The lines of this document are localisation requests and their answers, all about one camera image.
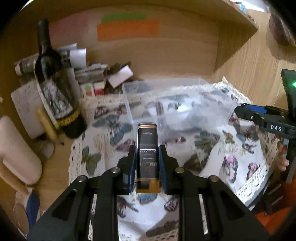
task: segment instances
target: small box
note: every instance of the small box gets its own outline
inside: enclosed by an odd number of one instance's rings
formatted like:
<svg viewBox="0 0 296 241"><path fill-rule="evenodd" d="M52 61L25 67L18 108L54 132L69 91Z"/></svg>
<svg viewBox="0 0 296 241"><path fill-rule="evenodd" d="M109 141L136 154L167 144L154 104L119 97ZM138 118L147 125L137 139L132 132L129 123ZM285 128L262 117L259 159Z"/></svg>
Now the small box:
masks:
<svg viewBox="0 0 296 241"><path fill-rule="evenodd" d="M93 83L94 87L94 94L97 95L104 95L104 88L105 88L105 81L95 82Z"/></svg>
<svg viewBox="0 0 296 241"><path fill-rule="evenodd" d="M94 87L92 83L86 83L79 85L83 93L83 98L94 96Z"/></svg>

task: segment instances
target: blue object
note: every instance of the blue object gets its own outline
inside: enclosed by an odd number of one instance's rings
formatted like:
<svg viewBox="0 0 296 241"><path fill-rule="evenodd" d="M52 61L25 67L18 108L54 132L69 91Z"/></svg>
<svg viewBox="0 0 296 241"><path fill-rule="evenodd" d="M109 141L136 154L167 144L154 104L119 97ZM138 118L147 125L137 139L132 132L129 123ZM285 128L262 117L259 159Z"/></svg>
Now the blue object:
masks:
<svg viewBox="0 0 296 241"><path fill-rule="evenodd" d="M251 111L258 112L260 114L266 114L267 110L263 106L248 104L245 107L249 108Z"/></svg>
<svg viewBox="0 0 296 241"><path fill-rule="evenodd" d="M242 2L235 2L238 6L239 9L244 12L245 14L247 13L246 7L244 6L244 4L242 4Z"/></svg>
<svg viewBox="0 0 296 241"><path fill-rule="evenodd" d="M36 223L39 207L40 207L39 197L33 191L29 197L27 208L26 208L27 217L29 220L29 228L32 228L32 226Z"/></svg>

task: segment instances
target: notepad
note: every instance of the notepad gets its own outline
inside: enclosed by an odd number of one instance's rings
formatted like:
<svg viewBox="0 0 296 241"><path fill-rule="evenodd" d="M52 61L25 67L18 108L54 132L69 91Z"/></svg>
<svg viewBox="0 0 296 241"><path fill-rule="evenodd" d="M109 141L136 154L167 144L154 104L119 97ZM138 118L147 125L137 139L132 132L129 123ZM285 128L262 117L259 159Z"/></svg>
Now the notepad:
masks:
<svg viewBox="0 0 296 241"><path fill-rule="evenodd" d="M35 139L43 134L44 129L35 115L36 108L43 106L36 80L19 87L10 96L29 137Z"/></svg>

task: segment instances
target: wine bottle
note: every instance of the wine bottle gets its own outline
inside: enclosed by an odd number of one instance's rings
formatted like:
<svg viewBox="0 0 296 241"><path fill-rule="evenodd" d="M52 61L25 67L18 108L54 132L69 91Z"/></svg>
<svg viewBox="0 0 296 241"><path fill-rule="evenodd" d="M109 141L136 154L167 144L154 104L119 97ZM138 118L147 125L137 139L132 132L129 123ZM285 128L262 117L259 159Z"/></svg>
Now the wine bottle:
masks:
<svg viewBox="0 0 296 241"><path fill-rule="evenodd" d="M48 26L48 20L38 22L39 56L35 76L58 125L69 138L77 138L85 131L86 125L70 91L61 56L51 47Z"/></svg>

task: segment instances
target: orange object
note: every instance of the orange object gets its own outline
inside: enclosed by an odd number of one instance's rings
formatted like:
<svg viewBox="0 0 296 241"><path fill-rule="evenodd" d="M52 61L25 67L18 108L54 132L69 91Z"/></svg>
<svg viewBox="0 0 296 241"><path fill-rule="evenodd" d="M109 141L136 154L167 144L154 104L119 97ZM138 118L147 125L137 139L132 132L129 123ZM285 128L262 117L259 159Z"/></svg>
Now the orange object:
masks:
<svg viewBox="0 0 296 241"><path fill-rule="evenodd" d="M155 37L158 35L158 29L158 21L147 19L100 23L97 25L98 41Z"/></svg>
<svg viewBox="0 0 296 241"><path fill-rule="evenodd" d="M282 182L283 196L284 196L284 209L272 214L265 215L265 212L256 214L257 219L263 224L270 234L275 233L282 222L286 219L291 206L296 202L296 173L291 184Z"/></svg>

